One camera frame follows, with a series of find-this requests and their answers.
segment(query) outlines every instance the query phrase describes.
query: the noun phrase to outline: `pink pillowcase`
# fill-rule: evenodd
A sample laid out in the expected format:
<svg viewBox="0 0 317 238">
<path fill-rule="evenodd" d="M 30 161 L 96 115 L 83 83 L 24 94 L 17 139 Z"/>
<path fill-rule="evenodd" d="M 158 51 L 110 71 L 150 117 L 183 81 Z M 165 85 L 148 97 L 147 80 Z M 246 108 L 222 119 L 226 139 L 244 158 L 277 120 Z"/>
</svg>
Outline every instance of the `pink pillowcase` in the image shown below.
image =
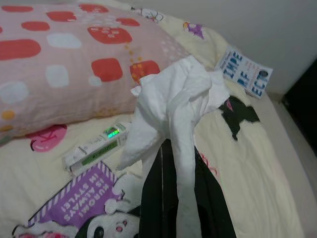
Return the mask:
<svg viewBox="0 0 317 238">
<path fill-rule="evenodd" d="M 188 53 L 148 19 L 96 5 L 2 6 L 0 143 L 132 112 L 130 89 Z"/>
</svg>

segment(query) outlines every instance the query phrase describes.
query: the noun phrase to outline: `bed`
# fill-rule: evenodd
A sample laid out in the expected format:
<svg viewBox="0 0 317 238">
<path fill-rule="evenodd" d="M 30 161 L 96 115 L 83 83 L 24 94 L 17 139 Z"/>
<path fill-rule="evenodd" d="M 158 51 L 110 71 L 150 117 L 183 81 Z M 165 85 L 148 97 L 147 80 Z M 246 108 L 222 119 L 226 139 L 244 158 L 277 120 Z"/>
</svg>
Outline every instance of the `bed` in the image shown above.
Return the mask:
<svg viewBox="0 0 317 238">
<path fill-rule="evenodd" d="M 99 3 L 149 18 L 207 70 L 213 70 L 228 44 L 216 32 L 201 25 L 112 0 Z M 304 237 L 288 180 L 261 118 L 240 86 L 229 81 L 226 85 L 230 98 L 220 110 L 202 118 L 195 128 L 195 143 L 222 188 L 237 237 Z M 236 110 L 239 123 L 230 124 L 225 117 Z M 244 118 L 244 112 L 252 113 L 253 119 Z M 58 197 L 69 184 L 74 186 L 70 174 L 63 170 L 61 157 L 65 152 L 114 123 L 130 121 L 132 117 L 124 114 L 54 125 L 44 132 L 13 139 L 0 147 L 0 236 L 18 237 L 19 229 L 23 231 L 24 226 L 43 219 L 43 208 L 55 202 L 56 194 Z M 48 135 L 59 139 L 55 144 L 32 144 Z M 118 178 L 125 182 L 131 178 L 129 176 L 142 176 L 140 162 L 124 171 L 115 170 L 120 152 L 115 152 L 94 169 L 109 170 L 114 183 Z"/>
</svg>

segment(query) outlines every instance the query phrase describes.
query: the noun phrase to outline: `white tissue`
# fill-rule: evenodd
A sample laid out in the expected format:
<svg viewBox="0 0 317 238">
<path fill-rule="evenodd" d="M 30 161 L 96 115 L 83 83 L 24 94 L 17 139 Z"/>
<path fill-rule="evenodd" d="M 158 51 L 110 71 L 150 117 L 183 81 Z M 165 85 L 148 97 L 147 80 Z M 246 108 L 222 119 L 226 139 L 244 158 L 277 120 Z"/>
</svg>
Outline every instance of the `white tissue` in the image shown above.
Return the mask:
<svg viewBox="0 0 317 238">
<path fill-rule="evenodd" d="M 206 72 L 193 57 L 179 60 L 159 74 L 141 79 L 134 120 L 118 169 L 142 160 L 146 179 L 159 147 L 171 139 L 177 176 L 178 238 L 200 238 L 195 197 L 194 127 L 228 97 L 221 71 Z"/>
</svg>

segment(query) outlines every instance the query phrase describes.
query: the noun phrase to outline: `pink heart print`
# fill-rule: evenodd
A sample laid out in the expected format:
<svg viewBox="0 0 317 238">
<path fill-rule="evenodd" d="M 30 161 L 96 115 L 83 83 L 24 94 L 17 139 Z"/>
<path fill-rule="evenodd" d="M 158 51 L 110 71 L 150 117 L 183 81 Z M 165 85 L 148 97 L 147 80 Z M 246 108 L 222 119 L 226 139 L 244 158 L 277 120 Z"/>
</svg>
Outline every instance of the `pink heart print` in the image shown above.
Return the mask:
<svg viewBox="0 0 317 238">
<path fill-rule="evenodd" d="M 28 134 L 31 139 L 31 149 L 36 152 L 48 152 L 57 146 L 65 137 L 66 125 L 53 125 L 47 129 Z"/>
</svg>

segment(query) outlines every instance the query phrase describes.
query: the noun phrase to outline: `white wall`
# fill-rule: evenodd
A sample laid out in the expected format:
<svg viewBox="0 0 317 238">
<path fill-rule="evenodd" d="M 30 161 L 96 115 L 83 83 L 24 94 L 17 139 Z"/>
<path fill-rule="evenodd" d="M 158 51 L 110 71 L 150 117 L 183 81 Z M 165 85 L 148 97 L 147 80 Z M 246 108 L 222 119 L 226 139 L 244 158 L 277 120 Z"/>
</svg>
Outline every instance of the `white wall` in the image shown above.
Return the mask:
<svg viewBox="0 0 317 238">
<path fill-rule="evenodd" d="M 121 0 L 202 23 L 274 68 L 267 91 L 284 94 L 317 57 L 317 0 Z"/>
</svg>

